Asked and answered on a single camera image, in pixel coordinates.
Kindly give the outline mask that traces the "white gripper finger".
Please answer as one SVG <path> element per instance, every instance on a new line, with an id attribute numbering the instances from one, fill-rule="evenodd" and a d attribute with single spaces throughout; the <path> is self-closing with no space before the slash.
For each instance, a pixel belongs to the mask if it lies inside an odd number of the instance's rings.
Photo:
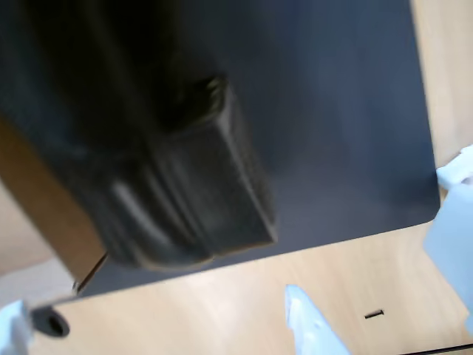
<path id="1" fill-rule="evenodd" d="M 28 355 L 33 337 L 30 312 L 22 300 L 1 309 L 1 355 Z"/>
<path id="2" fill-rule="evenodd" d="M 297 285 L 285 288 L 285 317 L 296 354 L 349 354 L 322 312 Z"/>

